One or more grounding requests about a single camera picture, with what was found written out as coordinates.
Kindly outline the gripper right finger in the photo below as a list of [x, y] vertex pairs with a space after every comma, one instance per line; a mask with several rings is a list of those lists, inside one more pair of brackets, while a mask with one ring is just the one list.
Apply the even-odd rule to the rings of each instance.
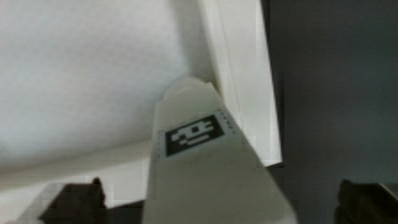
[[398, 224], [398, 183], [340, 181], [335, 224]]

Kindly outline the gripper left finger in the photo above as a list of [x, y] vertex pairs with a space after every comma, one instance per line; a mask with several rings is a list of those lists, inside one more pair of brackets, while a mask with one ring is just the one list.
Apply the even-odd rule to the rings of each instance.
[[113, 208], [104, 205], [99, 178], [88, 183], [49, 184], [14, 224], [141, 224], [143, 202]]

